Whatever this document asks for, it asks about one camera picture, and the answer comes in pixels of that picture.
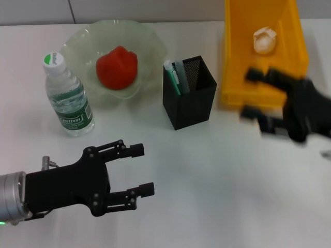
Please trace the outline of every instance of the water bottle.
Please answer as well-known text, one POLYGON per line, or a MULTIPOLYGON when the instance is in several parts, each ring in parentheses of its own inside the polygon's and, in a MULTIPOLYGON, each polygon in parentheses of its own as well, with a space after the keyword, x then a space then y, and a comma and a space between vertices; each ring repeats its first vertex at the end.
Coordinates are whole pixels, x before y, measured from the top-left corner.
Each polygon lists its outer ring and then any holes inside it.
POLYGON ((47 74, 46 93, 64 130, 71 136, 81 136, 94 127, 84 87, 70 71, 62 54, 54 52, 43 59, 47 74))

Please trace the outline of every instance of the pen cup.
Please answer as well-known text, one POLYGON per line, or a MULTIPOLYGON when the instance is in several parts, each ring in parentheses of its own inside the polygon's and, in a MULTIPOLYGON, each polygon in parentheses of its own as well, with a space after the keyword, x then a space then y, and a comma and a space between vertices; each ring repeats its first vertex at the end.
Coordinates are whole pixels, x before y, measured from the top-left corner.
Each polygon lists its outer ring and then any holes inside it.
POLYGON ((183 60, 190 92, 177 95, 163 68, 163 106, 175 130, 209 120, 216 82, 201 56, 183 60))

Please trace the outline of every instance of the white tabletop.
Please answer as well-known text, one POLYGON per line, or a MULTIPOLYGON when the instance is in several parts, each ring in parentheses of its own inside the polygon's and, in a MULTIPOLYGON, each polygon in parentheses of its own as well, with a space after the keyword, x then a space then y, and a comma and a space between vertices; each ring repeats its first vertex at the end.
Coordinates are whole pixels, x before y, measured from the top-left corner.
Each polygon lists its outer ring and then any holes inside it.
MULTIPOLYGON (((331 20, 303 20, 309 75, 331 95, 331 20)), ((1 247, 237 247, 331 246, 331 162, 306 146, 262 138, 257 125, 217 108, 208 122, 174 131, 162 106, 161 85, 132 100, 91 103, 96 127, 69 138, 44 89, 42 56, 59 50, 84 25, 0 27, 0 174, 41 169, 49 155, 59 165, 77 161, 87 146, 118 139, 143 143, 145 156, 110 162, 112 191, 153 181, 155 196, 136 211, 100 218, 86 206, 57 209, 46 218, 0 226, 1 247)), ((223 22, 149 24, 169 59, 202 55, 221 83, 223 22)))

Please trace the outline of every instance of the garlic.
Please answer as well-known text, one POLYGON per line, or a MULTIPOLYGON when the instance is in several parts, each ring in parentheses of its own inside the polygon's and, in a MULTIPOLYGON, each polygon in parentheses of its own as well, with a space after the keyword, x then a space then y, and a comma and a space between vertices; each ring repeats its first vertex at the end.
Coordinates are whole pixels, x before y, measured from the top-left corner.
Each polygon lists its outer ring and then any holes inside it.
POLYGON ((259 54, 269 54, 276 46, 277 33, 270 27, 264 27, 254 33, 254 49, 259 54))

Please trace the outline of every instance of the green label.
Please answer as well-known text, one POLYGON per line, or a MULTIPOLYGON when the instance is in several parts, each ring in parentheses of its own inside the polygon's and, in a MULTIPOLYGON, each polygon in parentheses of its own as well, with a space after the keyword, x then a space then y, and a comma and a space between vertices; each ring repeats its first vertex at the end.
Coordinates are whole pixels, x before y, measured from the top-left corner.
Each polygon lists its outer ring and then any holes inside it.
POLYGON ((80 130, 85 128, 92 120, 93 114, 89 107, 88 101, 84 106, 73 113, 64 114, 55 111, 62 126, 69 130, 80 130))

